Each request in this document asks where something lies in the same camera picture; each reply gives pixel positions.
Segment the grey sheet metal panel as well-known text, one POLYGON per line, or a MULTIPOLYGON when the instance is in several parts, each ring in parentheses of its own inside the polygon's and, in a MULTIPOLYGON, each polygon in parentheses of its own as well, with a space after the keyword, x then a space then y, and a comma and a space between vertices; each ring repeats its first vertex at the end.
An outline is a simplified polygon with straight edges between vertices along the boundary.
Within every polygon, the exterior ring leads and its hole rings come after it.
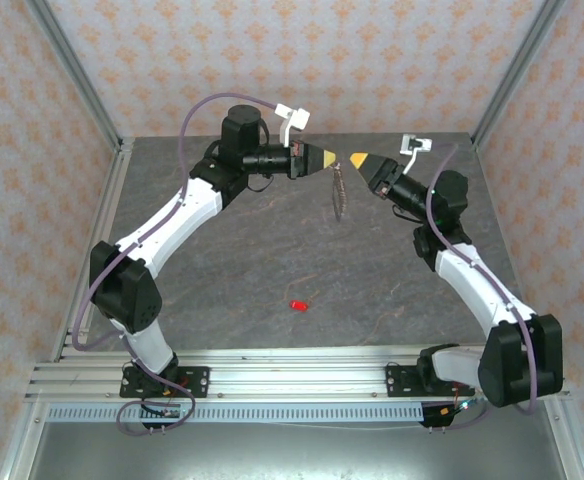
POLYGON ((49 424, 29 480, 566 480, 543 417, 459 431, 190 424, 131 438, 49 424))

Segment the aluminium frame post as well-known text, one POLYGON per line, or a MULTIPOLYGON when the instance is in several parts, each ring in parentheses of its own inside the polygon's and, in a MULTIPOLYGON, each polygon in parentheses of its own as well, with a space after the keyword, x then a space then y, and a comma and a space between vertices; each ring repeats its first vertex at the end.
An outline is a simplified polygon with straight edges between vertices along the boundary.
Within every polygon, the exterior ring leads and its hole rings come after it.
POLYGON ((24 1, 39 23, 43 33, 48 38, 52 49, 76 87, 79 96, 86 105, 92 119, 95 121, 98 130, 105 138, 106 143, 114 151, 118 151, 123 143, 123 139, 99 97, 96 88, 87 75, 78 54, 71 45, 49 1, 24 1))
POLYGON ((503 78, 495 90, 480 121, 471 135, 472 144, 478 150, 484 146, 505 111, 520 81, 529 68, 537 51, 552 29, 566 0, 543 0, 541 8, 532 21, 503 78))

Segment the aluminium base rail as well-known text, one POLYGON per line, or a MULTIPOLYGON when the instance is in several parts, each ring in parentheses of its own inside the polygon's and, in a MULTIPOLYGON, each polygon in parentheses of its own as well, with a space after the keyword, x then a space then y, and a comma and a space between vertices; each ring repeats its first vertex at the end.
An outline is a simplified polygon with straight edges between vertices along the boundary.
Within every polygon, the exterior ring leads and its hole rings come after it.
MULTIPOLYGON (((185 366, 208 366, 208 402, 386 402, 385 366, 414 364, 422 345, 182 350, 185 366)), ((66 348, 35 365, 28 401, 118 402, 122 351, 66 348)))

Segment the aluminium frame rail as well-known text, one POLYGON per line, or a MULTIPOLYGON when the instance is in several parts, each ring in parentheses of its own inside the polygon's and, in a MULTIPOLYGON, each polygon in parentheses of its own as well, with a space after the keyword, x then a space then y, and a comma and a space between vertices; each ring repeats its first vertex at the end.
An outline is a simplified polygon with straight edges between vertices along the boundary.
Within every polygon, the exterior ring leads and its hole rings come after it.
POLYGON ((544 404, 566 480, 584 480, 584 446, 573 401, 552 396, 544 404))
POLYGON ((45 427, 49 404, 26 402, 0 469, 0 480, 28 480, 45 427))

